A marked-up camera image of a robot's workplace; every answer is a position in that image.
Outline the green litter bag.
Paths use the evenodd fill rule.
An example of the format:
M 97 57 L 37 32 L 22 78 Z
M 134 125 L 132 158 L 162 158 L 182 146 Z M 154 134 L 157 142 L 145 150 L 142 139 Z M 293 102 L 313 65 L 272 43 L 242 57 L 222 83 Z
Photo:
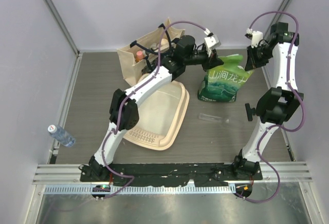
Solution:
M 246 71 L 240 63 L 241 54 L 221 57 L 223 65 L 207 71 L 197 91 L 197 98 L 205 102 L 233 103 L 237 92 L 248 81 L 253 70 Z

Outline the black bag clip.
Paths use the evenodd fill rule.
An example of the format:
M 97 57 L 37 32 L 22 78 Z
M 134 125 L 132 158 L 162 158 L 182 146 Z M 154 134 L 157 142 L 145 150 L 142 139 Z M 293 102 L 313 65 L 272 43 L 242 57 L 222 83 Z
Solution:
M 256 115 L 256 109 L 252 108 L 249 103 L 245 104 L 247 119 L 249 122 L 253 121 L 253 117 Z

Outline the clear plastic scoop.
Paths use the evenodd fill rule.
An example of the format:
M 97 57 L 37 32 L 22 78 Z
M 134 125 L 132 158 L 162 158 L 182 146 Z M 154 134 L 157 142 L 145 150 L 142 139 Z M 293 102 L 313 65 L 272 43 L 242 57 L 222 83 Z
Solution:
M 203 113 L 200 113 L 198 115 L 198 118 L 200 120 L 208 121 L 208 122 L 217 122 L 217 123 L 221 123 L 221 124 L 224 124 L 224 123 L 228 124 L 229 123 L 228 118 L 213 116 L 213 115 L 207 115 L 207 114 L 203 114 Z

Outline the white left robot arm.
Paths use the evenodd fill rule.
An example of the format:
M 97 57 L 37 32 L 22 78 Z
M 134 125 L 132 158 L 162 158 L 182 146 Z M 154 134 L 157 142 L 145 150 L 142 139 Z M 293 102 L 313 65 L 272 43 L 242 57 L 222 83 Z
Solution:
M 106 135 L 88 163 L 96 181 L 105 182 L 109 178 L 108 166 L 113 162 L 118 145 L 126 132 L 138 123 L 138 108 L 148 97 L 182 75 L 189 65 L 202 65 L 204 70 L 208 70 L 223 64 L 216 53 L 220 41 L 213 33 L 205 37 L 201 50 L 196 50 L 194 45 L 194 37 L 182 36 L 147 77 L 126 90 L 114 92 Z

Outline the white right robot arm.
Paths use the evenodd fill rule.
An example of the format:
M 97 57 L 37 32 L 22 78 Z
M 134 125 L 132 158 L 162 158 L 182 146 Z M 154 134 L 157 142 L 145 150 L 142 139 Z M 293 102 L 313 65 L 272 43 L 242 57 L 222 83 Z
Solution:
M 274 60 L 275 70 L 270 89 L 259 99 L 257 106 L 245 105 L 247 118 L 257 117 L 255 129 L 248 143 L 235 157 L 232 174 L 237 180 L 254 176 L 260 169 L 261 155 L 273 133 L 287 122 L 304 98 L 298 92 L 295 80 L 295 58 L 299 35 L 288 30 L 288 24 L 273 24 L 267 39 L 259 31 L 248 29 L 246 37 L 251 39 L 247 48 L 245 70 L 254 70 Z

